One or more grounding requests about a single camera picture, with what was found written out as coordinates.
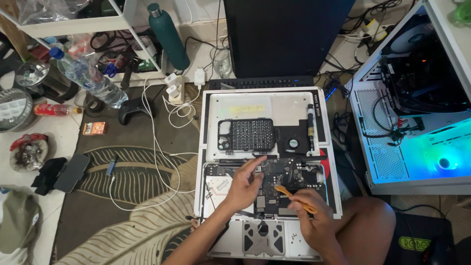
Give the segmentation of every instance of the red cloth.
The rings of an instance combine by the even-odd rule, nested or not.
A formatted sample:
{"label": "red cloth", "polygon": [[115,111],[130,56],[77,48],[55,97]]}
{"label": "red cloth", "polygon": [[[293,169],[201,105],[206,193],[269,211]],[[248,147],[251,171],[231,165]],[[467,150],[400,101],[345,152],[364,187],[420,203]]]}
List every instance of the red cloth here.
{"label": "red cloth", "polygon": [[20,139],[14,141],[10,146],[10,152],[17,149],[20,145],[36,140],[48,140],[48,136],[41,133],[24,134]]}

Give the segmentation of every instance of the patterned rug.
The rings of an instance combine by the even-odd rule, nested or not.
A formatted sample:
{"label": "patterned rug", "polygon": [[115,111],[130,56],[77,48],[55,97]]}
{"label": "patterned rug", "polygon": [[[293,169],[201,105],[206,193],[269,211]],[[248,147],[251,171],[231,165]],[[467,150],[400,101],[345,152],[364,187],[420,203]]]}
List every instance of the patterned rug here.
{"label": "patterned rug", "polygon": [[[152,100],[163,89],[148,89]],[[142,88],[128,92],[130,98],[140,97]],[[186,98],[193,99],[197,88],[187,85]],[[193,102],[201,116],[201,97]],[[197,155],[168,156],[182,152],[198,152],[200,119],[176,129],[168,120],[162,93],[156,98],[157,117],[154,119],[157,139],[165,156],[178,168],[180,191],[195,189]],[[82,128],[89,122],[107,122],[106,135],[79,136],[76,153],[91,158],[86,176],[76,190],[66,194],[51,255],[51,264],[58,265],[157,265],[189,235],[194,192],[177,193],[162,181],[177,189],[179,178],[173,166],[157,149],[154,163],[152,124],[147,116],[131,119],[127,126],[118,123],[117,110],[106,109],[100,117],[85,116]],[[187,118],[172,115],[176,126],[184,125]],[[105,176],[114,155],[119,156],[113,172],[116,177]]]}

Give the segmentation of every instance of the tile floor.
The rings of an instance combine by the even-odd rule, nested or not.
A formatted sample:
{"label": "tile floor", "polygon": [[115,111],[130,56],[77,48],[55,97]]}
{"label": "tile floor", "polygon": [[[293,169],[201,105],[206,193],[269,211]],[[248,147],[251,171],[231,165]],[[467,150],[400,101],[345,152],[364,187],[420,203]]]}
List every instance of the tile floor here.
{"label": "tile floor", "polygon": [[41,216],[38,222],[39,235],[30,248],[29,259],[33,265],[49,264],[52,245],[56,234],[57,223],[61,212],[64,193],[53,190],[46,196],[34,193],[30,188],[37,171],[21,174],[14,172],[9,160],[9,147],[13,141],[25,133],[43,133],[49,136],[48,158],[65,157],[69,160],[75,152],[75,145],[79,135],[82,115],[67,117],[37,117],[28,128],[22,132],[9,132],[0,134],[0,169],[2,178],[0,184],[5,187],[20,187],[20,190],[32,194],[41,207]]}

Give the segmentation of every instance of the keyboard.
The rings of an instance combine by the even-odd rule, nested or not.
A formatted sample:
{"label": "keyboard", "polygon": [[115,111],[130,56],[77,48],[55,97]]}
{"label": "keyboard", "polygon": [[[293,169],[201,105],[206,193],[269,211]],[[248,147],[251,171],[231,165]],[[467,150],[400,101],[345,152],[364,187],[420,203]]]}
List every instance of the keyboard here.
{"label": "keyboard", "polygon": [[214,79],[209,81],[210,90],[219,89],[250,89],[250,88],[275,88],[275,87],[302,87],[314,86],[314,78],[311,75],[263,77],[263,78],[235,78]]}

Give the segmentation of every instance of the black gamepad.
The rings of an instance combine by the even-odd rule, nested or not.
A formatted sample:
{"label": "black gamepad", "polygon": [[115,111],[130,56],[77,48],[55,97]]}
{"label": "black gamepad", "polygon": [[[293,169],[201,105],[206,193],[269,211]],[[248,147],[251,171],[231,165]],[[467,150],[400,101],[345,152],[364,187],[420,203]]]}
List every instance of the black gamepad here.
{"label": "black gamepad", "polygon": [[155,110],[153,108],[153,104],[151,103],[152,100],[147,98],[147,101],[150,105],[150,110],[152,112],[152,116],[146,111],[144,107],[144,103],[142,102],[141,97],[135,99],[129,99],[121,104],[118,114],[118,121],[121,125],[127,125],[129,120],[139,113],[145,113],[147,116],[151,118],[155,118]]}

